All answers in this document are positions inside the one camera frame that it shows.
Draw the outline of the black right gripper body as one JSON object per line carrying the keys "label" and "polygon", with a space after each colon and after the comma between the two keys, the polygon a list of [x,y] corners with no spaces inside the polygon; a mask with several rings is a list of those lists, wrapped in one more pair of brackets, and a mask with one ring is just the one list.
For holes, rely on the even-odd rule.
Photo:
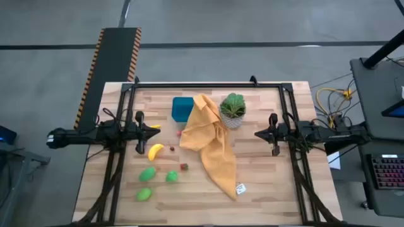
{"label": "black right gripper body", "polygon": [[272,113],[269,117],[269,128],[268,132],[269,135],[271,136],[271,142],[273,144],[273,149],[272,149],[272,156],[278,156],[280,154],[280,147],[278,145],[278,128],[277,128],[277,123],[278,123],[278,115],[276,113]]}

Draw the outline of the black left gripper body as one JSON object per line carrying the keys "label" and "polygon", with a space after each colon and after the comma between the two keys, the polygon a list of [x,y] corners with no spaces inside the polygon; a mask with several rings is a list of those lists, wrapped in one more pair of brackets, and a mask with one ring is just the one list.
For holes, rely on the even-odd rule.
{"label": "black left gripper body", "polygon": [[138,141],[135,150],[139,154],[145,153],[145,130],[144,130],[144,113],[142,111],[137,111],[135,114],[135,121],[132,122],[136,140]]}

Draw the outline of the large yellow toy banana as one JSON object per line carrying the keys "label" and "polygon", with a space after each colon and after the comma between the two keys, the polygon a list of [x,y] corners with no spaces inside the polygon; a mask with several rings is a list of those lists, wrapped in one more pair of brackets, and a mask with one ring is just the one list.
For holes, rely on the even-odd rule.
{"label": "large yellow toy banana", "polygon": [[157,153],[164,148],[163,144],[154,144],[148,151],[148,159],[153,161]]}

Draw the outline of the orange waffle cloth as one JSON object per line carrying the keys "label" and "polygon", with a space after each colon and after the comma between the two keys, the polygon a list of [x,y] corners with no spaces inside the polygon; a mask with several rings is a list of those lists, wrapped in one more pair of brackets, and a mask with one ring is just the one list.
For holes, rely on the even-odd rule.
{"label": "orange waffle cloth", "polygon": [[182,130],[179,146],[199,153],[210,179],[233,201],[237,200],[237,163],[229,131],[215,102],[205,94],[193,97],[193,109]]}

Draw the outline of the teal plastic tupperware container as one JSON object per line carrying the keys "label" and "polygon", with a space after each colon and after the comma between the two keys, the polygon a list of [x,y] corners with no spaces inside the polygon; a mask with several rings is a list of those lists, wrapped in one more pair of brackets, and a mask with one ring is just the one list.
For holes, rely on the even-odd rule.
{"label": "teal plastic tupperware container", "polygon": [[172,100],[172,118],[176,122],[187,122],[193,109],[192,97],[175,97]]}

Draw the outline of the potted succulent in patterned pot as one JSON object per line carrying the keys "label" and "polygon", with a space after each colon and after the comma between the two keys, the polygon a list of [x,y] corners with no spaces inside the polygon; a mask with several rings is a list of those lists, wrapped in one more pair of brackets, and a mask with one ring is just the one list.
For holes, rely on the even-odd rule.
{"label": "potted succulent in patterned pot", "polygon": [[229,129],[240,127],[245,114],[246,103],[241,94],[231,93],[220,104],[222,122]]}

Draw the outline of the white paper sheet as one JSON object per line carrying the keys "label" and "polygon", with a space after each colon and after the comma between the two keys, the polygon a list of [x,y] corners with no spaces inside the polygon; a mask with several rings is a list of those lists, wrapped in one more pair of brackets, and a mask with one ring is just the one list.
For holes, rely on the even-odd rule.
{"label": "white paper sheet", "polygon": [[327,156],[328,159],[328,164],[331,169],[335,170],[340,170],[341,169],[341,164],[340,164],[340,153],[335,152],[333,154],[329,154]]}

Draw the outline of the black hazard-striped floor mat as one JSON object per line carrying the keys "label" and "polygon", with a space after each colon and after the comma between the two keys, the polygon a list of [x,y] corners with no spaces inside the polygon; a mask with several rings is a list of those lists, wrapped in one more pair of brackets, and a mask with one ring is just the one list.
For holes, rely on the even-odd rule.
{"label": "black hazard-striped floor mat", "polygon": [[140,51],[141,28],[104,28],[100,32],[78,107],[74,129],[94,126],[105,83],[133,82]]}

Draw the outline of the grey cart top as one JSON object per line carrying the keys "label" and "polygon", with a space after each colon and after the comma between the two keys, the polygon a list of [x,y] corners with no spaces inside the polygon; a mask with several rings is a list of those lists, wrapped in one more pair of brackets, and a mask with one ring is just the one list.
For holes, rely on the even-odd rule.
{"label": "grey cart top", "polygon": [[404,141],[404,118],[385,117],[382,112],[403,101],[404,67],[382,61],[372,69],[361,59],[350,61],[368,133],[377,139]]}

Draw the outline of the grey keyboard desk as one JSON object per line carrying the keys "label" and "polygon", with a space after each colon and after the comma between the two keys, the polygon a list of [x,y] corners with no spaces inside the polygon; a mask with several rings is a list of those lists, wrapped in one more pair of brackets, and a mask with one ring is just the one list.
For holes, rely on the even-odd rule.
{"label": "grey keyboard desk", "polygon": [[359,146],[362,169],[365,176],[364,190],[369,208],[379,216],[404,218],[404,190],[379,190],[371,173],[371,154],[404,155],[404,143],[371,141]]}

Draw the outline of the grey metal stand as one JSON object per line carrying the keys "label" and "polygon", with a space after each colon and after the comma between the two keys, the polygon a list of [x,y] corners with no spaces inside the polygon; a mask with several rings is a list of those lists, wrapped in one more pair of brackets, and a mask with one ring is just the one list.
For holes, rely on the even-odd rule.
{"label": "grey metal stand", "polygon": [[[11,157],[18,157],[21,159],[21,167],[13,180],[11,170]],[[0,227],[8,227],[12,215],[16,207],[16,200],[23,184],[23,178],[28,175],[29,166],[32,161],[37,161],[40,166],[48,165],[51,158],[49,156],[42,156],[31,151],[26,151],[25,148],[17,148],[14,145],[7,143],[0,143],[0,175],[4,167],[8,168],[7,179],[7,193],[5,198],[0,201]]]}

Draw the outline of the backlit computer keyboard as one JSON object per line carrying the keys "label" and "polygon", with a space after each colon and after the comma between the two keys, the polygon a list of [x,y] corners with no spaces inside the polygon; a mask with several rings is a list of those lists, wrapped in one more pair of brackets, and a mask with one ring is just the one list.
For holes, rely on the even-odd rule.
{"label": "backlit computer keyboard", "polygon": [[404,155],[371,154],[371,173],[379,190],[404,190]]}

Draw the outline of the dark tablet with blue screen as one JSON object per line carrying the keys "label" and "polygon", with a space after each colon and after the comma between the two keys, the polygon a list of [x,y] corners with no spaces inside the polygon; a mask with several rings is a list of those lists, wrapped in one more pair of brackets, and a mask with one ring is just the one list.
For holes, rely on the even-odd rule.
{"label": "dark tablet with blue screen", "polygon": [[383,117],[404,118],[404,100],[388,107],[381,112]]}

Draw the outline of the dark device with blue light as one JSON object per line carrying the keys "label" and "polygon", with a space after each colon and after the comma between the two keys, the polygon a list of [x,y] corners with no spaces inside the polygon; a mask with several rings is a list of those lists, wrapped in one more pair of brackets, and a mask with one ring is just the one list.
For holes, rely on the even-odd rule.
{"label": "dark device with blue light", "polygon": [[14,145],[17,133],[0,125],[0,142]]}

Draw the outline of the black diagonal pole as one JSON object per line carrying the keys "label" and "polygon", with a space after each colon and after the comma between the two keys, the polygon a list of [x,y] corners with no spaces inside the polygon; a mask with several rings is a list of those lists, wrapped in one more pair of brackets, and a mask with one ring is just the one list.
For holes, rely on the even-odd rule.
{"label": "black diagonal pole", "polygon": [[362,65],[366,69],[372,69],[376,64],[395,51],[402,44],[404,44],[404,29],[395,35],[390,41],[384,44],[379,50],[373,53],[373,55],[366,59]]}

